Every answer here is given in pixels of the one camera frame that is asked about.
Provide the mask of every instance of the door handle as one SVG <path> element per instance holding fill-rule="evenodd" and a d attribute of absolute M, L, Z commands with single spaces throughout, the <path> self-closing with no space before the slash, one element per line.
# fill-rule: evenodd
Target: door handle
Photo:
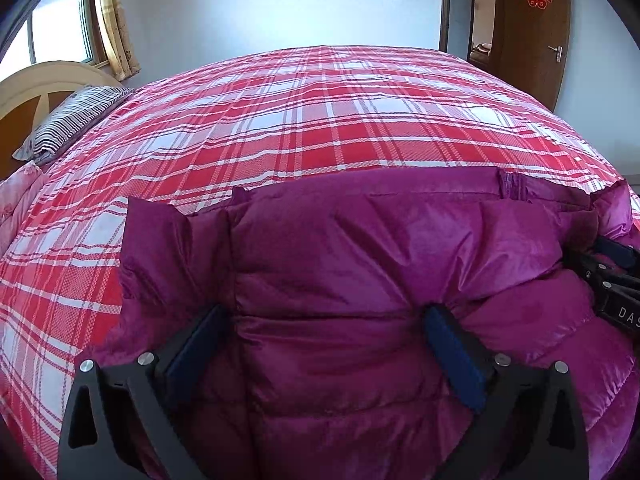
<path fill-rule="evenodd" d="M 547 48 L 556 53 L 556 63 L 560 63 L 562 61 L 562 45 L 558 45 L 557 48 L 552 46 L 548 46 Z"/>

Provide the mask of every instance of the black clamp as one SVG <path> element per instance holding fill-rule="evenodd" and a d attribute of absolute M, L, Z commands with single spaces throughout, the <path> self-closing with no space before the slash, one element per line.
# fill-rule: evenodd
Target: black clamp
<path fill-rule="evenodd" d="M 500 480 L 589 478 L 586 430 L 567 364 L 513 363 L 441 305 L 428 306 L 423 321 L 453 391 L 477 414 L 434 480 L 479 480 L 497 458 Z M 500 452 L 503 445 L 508 449 Z"/>
<path fill-rule="evenodd" d="M 137 416 L 168 478 L 207 480 L 182 446 L 167 413 L 190 400 L 230 317 L 215 306 L 161 349 L 131 364 L 100 368 L 82 362 L 66 405 L 58 478 L 147 480 L 130 436 Z"/>
<path fill-rule="evenodd" d="M 609 257 L 628 274 L 619 272 L 594 254 L 565 250 L 562 262 L 593 289 L 593 310 L 622 332 L 640 335 L 640 253 L 633 247 L 599 237 L 593 247 L 597 254 Z"/>

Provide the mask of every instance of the white wall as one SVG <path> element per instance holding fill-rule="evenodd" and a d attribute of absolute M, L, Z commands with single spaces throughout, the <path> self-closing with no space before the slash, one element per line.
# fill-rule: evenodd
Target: white wall
<path fill-rule="evenodd" d="M 441 0 L 122 0 L 131 86 L 245 54 L 316 44 L 437 48 Z"/>
<path fill-rule="evenodd" d="M 571 0 L 556 115 L 622 174 L 640 173 L 640 49 L 607 0 Z"/>

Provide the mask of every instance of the yellow curtain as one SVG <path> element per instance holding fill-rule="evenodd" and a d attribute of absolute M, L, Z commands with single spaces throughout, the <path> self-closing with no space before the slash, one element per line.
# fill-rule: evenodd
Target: yellow curtain
<path fill-rule="evenodd" d="M 104 50 L 116 79 L 122 81 L 140 72 L 120 0 L 95 0 L 95 8 Z"/>

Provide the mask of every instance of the wooden headboard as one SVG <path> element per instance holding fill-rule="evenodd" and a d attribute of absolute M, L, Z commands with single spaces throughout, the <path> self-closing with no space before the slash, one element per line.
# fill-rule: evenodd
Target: wooden headboard
<path fill-rule="evenodd" d="M 122 86 L 106 72 L 73 61 L 37 63 L 0 81 L 0 179 L 25 163 L 12 154 L 31 131 L 85 85 Z"/>

